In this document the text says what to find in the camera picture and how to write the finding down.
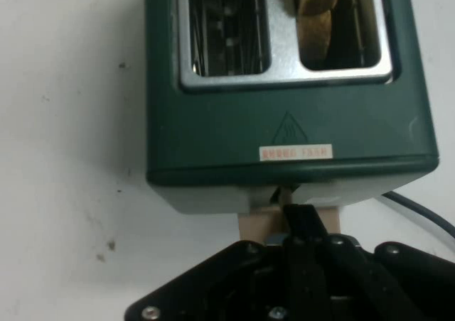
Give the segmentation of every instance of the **toaster slot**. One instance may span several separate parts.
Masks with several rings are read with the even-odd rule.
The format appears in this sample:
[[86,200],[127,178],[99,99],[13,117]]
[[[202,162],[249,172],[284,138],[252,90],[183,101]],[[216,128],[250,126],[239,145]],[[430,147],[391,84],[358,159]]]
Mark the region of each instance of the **toaster slot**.
[[[380,36],[373,0],[337,0],[326,13],[297,18],[300,56],[305,67],[319,71],[343,70],[373,67],[379,63]],[[320,36],[305,31],[306,26],[317,30]],[[317,43],[312,39],[329,41],[325,55],[323,50],[314,51]]]
[[267,69],[264,0],[189,0],[188,13],[196,74],[254,75]]

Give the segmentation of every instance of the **label sticker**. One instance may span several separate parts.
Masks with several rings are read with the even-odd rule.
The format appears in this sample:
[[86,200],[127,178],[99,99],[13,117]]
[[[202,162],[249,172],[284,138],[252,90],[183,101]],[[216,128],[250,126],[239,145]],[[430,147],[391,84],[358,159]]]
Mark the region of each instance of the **label sticker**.
[[332,145],[265,146],[259,148],[261,161],[333,159]]

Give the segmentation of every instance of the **screw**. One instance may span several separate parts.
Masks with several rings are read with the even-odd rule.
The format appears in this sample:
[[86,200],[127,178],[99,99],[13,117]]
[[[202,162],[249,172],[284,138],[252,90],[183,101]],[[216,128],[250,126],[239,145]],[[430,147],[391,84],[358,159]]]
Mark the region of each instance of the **screw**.
[[332,244],[333,245],[343,245],[344,240],[340,237],[332,237]]
[[287,310],[283,307],[275,307],[269,312],[269,317],[272,320],[284,320],[287,316]]
[[392,255],[397,255],[400,253],[400,250],[395,245],[389,245],[386,250],[389,254]]
[[142,318],[144,320],[158,320],[161,316],[161,311],[157,307],[146,307],[142,310]]
[[253,244],[248,244],[247,251],[249,254],[252,254],[252,255],[259,253],[259,249]]

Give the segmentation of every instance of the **bolt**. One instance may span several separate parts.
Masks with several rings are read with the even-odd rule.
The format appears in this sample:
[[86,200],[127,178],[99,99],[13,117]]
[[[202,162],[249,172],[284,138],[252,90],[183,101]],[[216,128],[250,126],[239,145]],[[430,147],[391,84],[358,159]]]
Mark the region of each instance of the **bolt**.
[[272,320],[284,320],[287,316],[287,310],[283,307],[275,307],[269,312],[269,318]]
[[389,245],[386,250],[389,254],[392,255],[397,255],[400,253],[400,250],[395,245]]
[[158,320],[161,316],[161,311],[157,307],[146,307],[142,310],[142,318],[144,320]]
[[344,240],[340,237],[332,237],[332,244],[333,245],[343,245]]

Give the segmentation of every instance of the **power cord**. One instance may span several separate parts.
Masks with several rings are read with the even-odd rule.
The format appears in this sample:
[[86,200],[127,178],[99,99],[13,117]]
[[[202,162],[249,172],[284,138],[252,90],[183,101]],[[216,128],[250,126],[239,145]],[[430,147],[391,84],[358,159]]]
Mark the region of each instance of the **power cord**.
[[425,206],[422,206],[422,205],[414,202],[413,200],[403,197],[402,195],[399,195],[398,193],[393,192],[393,191],[385,193],[382,196],[427,218],[431,222],[435,223],[438,227],[443,229],[445,232],[450,234],[453,238],[455,238],[454,225],[450,224],[448,221],[446,221],[444,218],[442,218],[438,214],[434,213],[433,211],[427,209]]

